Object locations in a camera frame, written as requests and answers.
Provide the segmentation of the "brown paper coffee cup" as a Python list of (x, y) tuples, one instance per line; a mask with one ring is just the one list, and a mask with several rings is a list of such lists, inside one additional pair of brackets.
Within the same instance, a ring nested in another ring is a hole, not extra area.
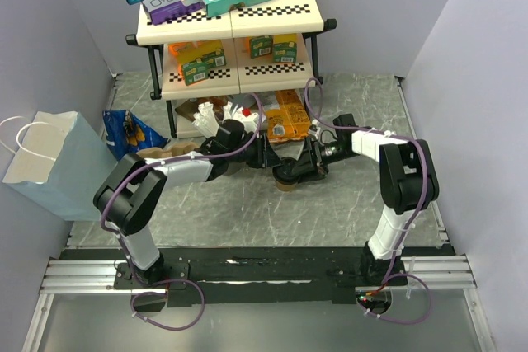
[(276, 187), (283, 192), (290, 192), (298, 185), (297, 181), (279, 181), (275, 180)]

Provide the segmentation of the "black plastic cup lid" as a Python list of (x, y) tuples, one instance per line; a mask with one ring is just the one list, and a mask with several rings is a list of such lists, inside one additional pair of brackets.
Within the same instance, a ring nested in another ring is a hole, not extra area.
[(282, 163), (272, 169), (275, 181), (282, 185), (294, 185), (299, 183), (300, 176), (294, 173), (297, 160), (292, 157), (282, 158)]

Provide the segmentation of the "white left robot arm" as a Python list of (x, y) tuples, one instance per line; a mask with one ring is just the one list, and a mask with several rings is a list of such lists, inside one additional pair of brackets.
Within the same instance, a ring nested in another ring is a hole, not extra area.
[(118, 238), (134, 278), (152, 288), (163, 279), (163, 254), (153, 242), (149, 221), (164, 189), (213, 181), (233, 163), (255, 169), (282, 164), (265, 134), (245, 130), (242, 122), (226, 120), (214, 137), (196, 150), (176, 157), (147, 160), (127, 154), (93, 197), (101, 227)]

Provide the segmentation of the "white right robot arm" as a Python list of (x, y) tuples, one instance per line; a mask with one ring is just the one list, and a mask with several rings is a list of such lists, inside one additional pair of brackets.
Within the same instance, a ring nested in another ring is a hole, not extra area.
[(353, 115), (333, 120), (335, 139), (321, 143), (305, 139), (298, 159), (288, 159), (274, 176), (283, 184), (322, 180), (329, 165), (352, 157), (366, 157), (379, 165), (383, 211), (361, 257), (361, 278), (380, 284), (396, 270), (411, 222), (440, 193), (427, 141), (378, 132), (356, 125)]

